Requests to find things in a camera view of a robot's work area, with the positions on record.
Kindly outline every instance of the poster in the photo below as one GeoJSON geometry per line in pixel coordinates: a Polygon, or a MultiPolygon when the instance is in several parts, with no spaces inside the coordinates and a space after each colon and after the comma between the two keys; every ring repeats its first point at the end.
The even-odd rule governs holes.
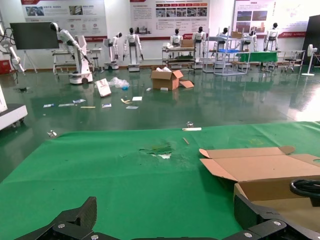
{"type": "Polygon", "coordinates": [[[175,34],[191,39],[209,29],[210,0],[130,0],[131,26],[143,40],[163,40],[175,34]]]}
{"type": "Polygon", "coordinates": [[[233,30],[249,33],[256,29],[263,38],[273,23],[278,23],[279,38],[305,37],[310,16],[320,14],[315,0],[236,0],[233,30]]]}
{"type": "Polygon", "coordinates": [[[26,22],[55,22],[87,42],[107,37],[104,0],[21,0],[26,22]]]}

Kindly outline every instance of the fan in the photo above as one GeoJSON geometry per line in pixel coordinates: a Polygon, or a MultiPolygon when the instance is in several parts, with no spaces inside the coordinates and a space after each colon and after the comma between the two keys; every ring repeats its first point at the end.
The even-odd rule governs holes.
{"type": "Polygon", "coordinates": [[[310,63],[309,63],[309,68],[308,68],[308,73],[302,73],[303,76],[307,76],[307,77],[312,77],[314,76],[313,73],[310,73],[310,69],[311,69],[311,65],[312,65],[312,60],[314,58],[314,54],[318,51],[318,48],[314,48],[314,46],[312,44],[310,44],[308,46],[308,50],[307,50],[307,55],[308,57],[311,57],[310,59],[310,63]]]}

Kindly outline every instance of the epoxy floor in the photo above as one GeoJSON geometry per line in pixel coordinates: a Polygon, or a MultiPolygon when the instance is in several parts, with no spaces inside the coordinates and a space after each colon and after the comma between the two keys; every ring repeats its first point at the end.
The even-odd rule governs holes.
{"type": "Polygon", "coordinates": [[[100,97],[94,84],[71,85],[68,76],[57,79],[52,72],[28,72],[26,77],[19,74],[18,85],[14,76],[0,76],[6,102],[26,104],[28,111],[23,125],[0,131],[0,181],[50,139],[50,130],[61,135],[71,131],[184,128],[188,121],[195,127],[320,121],[320,73],[307,79],[297,73],[281,73],[279,69],[263,73],[254,68],[247,75],[221,77],[198,70],[195,75],[184,76],[195,83],[194,88],[167,92],[146,91],[152,87],[150,74],[149,68],[132,73],[97,73],[95,80],[110,81],[117,76],[130,83],[128,90],[113,86],[111,96],[105,98],[100,97]],[[27,92],[20,93],[17,87],[27,87],[27,92]],[[132,97],[142,97],[142,101],[121,101],[132,97]],[[58,107],[78,99],[86,101],[58,107]],[[55,107],[43,108],[46,104],[55,107]],[[112,107],[102,108],[102,104],[112,107]],[[139,108],[126,109],[127,106],[139,108]]]}

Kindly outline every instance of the television screen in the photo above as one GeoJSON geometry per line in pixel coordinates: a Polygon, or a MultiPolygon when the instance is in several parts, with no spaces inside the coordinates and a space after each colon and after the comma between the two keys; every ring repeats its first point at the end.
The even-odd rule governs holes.
{"type": "Polygon", "coordinates": [[[50,22],[10,23],[16,49],[58,49],[57,33],[50,29],[50,22]]]}

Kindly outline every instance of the green table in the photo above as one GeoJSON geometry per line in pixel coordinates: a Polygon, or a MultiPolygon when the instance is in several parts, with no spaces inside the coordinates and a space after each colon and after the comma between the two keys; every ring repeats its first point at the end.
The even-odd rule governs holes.
{"type": "Polygon", "coordinates": [[[320,156],[319,134],[316,122],[68,133],[42,144],[0,184],[0,239],[47,225],[89,196],[97,197],[94,230],[121,240],[222,239],[241,230],[232,189],[202,165],[199,148],[292,145],[320,156]],[[170,159],[151,155],[165,152],[170,159]]]}
{"type": "MultiPolygon", "coordinates": [[[[248,62],[249,53],[237,54],[239,62],[248,62]]],[[[277,51],[256,51],[251,52],[249,62],[277,62],[278,52],[277,51]]]]}

